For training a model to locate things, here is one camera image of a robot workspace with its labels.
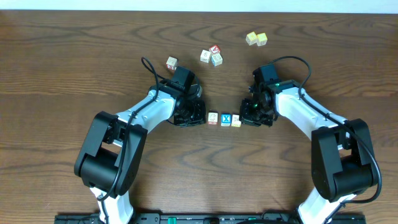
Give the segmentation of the red dinosaur picture block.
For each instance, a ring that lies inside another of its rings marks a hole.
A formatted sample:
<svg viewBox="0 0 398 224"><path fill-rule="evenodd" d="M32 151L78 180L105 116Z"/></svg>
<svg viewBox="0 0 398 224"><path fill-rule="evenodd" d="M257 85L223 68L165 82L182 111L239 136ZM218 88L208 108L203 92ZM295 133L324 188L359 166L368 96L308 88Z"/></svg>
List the red dinosaur picture block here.
<svg viewBox="0 0 398 224"><path fill-rule="evenodd" d="M208 124L216 125L218 123L218 113L209 112L208 113Z"/></svg>

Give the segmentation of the yellow picture block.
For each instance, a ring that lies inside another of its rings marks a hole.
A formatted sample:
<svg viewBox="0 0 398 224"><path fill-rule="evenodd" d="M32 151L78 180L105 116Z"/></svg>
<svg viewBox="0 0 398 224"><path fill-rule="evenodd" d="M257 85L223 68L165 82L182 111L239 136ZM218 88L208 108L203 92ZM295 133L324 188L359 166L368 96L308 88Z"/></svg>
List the yellow picture block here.
<svg viewBox="0 0 398 224"><path fill-rule="evenodd" d="M232 127L238 127L238 128L241 126L240 116L238 114L233 114L232 115L231 126Z"/></svg>

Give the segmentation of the blue letter X block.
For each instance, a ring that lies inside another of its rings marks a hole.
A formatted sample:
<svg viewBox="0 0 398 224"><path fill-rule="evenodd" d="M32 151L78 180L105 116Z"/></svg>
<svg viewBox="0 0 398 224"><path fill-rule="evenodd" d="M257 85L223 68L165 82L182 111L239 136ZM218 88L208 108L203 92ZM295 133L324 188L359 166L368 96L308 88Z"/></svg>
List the blue letter X block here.
<svg viewBox="0 0 398 224"><path fill-rule="evenodd" d="M222 114L221 115L221 126L231 126L231 118L230 114Z"/></svg>

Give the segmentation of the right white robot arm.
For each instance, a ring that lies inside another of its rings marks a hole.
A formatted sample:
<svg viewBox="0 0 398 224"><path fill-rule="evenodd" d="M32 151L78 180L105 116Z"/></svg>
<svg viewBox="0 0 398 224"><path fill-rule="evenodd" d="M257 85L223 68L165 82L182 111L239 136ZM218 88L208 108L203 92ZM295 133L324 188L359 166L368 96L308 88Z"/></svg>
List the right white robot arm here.
<svg viewBox="0 0 398 224"><path fill-rule="evenodd" d="M330 223L342 206L355 202L355 196L381 186L381 171L363 120L347 120L327 110L296 81L282 81L271 63L252 74L252 97L241 103L241 122L272 126L283 116L311 141L314 188L290 222Z"/></svg>

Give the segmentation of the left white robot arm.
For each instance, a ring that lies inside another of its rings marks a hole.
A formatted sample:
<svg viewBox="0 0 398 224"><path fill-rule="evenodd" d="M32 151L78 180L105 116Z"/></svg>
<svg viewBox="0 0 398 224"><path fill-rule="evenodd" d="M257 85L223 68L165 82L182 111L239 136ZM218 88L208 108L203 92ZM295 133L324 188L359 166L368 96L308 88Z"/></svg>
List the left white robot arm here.
<svg viewBox="0 0 398 224"><path fill-rule="evenodd" d="M189 127L204 124L206 109L195 74L177 67L157 80L147 96L126 111L101 111L94 118L74 165L74 173L94 193L101 223L129 223L134 209L129 193L147 135L161 122Z"/></svg>

